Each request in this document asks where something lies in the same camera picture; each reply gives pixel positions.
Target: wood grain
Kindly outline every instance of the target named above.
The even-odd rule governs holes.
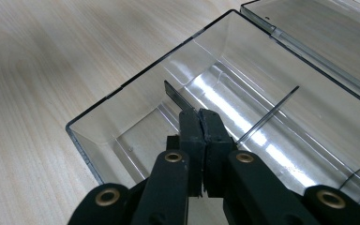
[[[244,1],[0,0],[0,224],[65,224],[97,185],[66,123]]]

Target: black object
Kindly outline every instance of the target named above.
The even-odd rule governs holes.
[[[168,136],[151,175],[132,189],[93,189],[69,224],[187,224],[188,197],[223,198],[229,224],[360,224],[360,205],[338,189],[309,187],[299,196],[255,154],[238,151],[220,116],[198,112],[168,83],[183,111],[180,135]]]

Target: clear plastic container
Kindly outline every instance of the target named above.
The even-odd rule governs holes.
[[[230,10],[67,125],[100,183],[131,188],[148,177],[180,108],[168,81],[196,109],[220,114],[235,140],[300,88],[240,148],[259,155],[288,188],[338,188],[360,169],[360,99]],[[190,199],[189,223],[223,224],[218,199]]]

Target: metal screw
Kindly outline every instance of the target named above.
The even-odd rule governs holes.
[[[238,159],[241,162],[252,162],[254,160],[253,156],[251,156],[250,154],[247,153],[240,153],[238,155],[236,155],[236,159]]]
[[[120,195],[121,194],[119,193],[119,190],[116,188],[111,187],[103,189],[95,198],[96,204],[99,206],[108,206],[114,204],[119,200]]]
[[[183,157],[178,153],[169,153],[165,156],[165,160],[170,162],[180,161]]]
[[[336,209],[342,209],[346,207],[346,202],[344,202],[344,200],[336,193],[333,193],[329,190],[318,191],[317,197],[321,201],[321,203],[324,203],[329,207]]]

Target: wooden table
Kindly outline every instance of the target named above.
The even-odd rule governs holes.
[[[245,0],[0,0],[0,224],[65,224],[98,183],[65,125]]]

